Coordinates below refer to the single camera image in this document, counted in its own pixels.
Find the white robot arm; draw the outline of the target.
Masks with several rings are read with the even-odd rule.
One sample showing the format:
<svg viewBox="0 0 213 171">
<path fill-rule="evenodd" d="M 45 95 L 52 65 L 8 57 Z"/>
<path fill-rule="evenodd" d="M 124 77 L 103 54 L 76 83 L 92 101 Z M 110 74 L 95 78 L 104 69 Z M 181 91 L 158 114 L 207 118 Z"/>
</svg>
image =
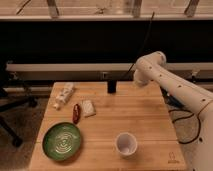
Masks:
<svg viewBox="0 0 213 171">
<path fill-rule="evenodd" d="M 139 57 L 135 63 L 133 80 L 146 86 L 150 80 L 184 104 L 201 120 L 200 138 L 193 158 L 195 171 L 213 171 L 213 92 L 199 87 L 166 70 L 166 56 L 161 51 Z"/>
</svg>

